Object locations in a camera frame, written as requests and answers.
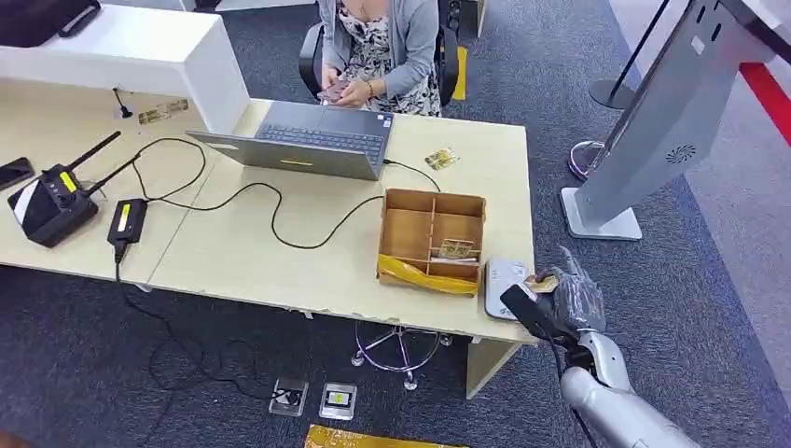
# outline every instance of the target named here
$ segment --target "floral dress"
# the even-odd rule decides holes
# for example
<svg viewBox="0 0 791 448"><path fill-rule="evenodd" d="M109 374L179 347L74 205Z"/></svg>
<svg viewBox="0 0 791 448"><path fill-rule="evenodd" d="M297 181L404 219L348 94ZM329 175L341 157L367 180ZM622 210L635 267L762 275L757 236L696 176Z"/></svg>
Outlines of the floral dress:
<svg viewBox="0 0 791 448"><path fill-rule="evenodd" d="M352 57L339 79L367 81L390 73L393 63L390 60L387 18L382 16L375 21L360 21L341 0L338 0L337 8L338 18L352 37ZM408 92L391 99L385 95L369 98L366 107L381 112L439 117L439 88L434 65L431 73Z"/></svg>

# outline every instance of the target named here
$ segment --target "woman's hand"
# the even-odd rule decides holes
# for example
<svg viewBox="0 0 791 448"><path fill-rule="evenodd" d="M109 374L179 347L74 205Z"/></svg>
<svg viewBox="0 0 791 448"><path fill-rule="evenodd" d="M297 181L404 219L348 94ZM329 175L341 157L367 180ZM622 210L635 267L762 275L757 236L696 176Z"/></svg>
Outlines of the woman's hand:
<svg viewBox="0 0 791 448"><path fill-rule="evenodd" d="M322 89L327 90L338 82L338 69L332 65L322 65Z"/></svg>
<svg viewBox="0 0 791 448"><path fill-rule="evenodd" d="M354 80L340 93L340 99L335 105L359 109L366 100L374 96L371 85L366 81Z"/></svg>

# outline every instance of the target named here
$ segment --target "floor socket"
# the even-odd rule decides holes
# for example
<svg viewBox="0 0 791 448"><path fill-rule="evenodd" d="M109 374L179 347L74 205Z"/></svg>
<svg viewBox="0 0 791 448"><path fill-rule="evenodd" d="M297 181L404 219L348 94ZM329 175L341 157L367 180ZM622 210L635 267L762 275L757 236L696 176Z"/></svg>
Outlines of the floor socket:
<svg viewBox="0 0 791 448"><path fill-rule="evenodd" d="M336 420L352 420L357 386L344 383L326 383L322 393L319 416Z"/></svg>
<svg viewBox="0 0 791 448"><path fill-rule="evenodd" d="M282 396L270 401L270 413L299 417L305 409L308 382L278 378L277 383L274 384L273 395Z"/></svg>

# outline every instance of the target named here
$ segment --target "red floor stripe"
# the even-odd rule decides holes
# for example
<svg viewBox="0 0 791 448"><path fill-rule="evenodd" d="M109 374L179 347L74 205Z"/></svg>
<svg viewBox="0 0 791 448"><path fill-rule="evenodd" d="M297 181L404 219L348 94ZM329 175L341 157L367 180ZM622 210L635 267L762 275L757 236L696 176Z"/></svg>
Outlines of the red floor stripe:
<svg viewBox="0 0 791 448"><path fill-rule="evenodd" d="M791 100L763 63L742 63L739 71L785 142L791 146Z"/></svg>

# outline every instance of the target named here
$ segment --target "laptop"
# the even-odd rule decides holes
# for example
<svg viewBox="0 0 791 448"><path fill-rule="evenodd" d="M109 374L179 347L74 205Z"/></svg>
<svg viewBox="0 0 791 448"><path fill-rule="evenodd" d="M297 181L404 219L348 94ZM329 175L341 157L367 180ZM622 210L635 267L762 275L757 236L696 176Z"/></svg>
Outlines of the laptop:
<svg viewBox="0 0 791 448"><path fill-rule="evenodd" d="M273 102L255 138L187 135L248 166L379 180L393 114Z"/></svg>

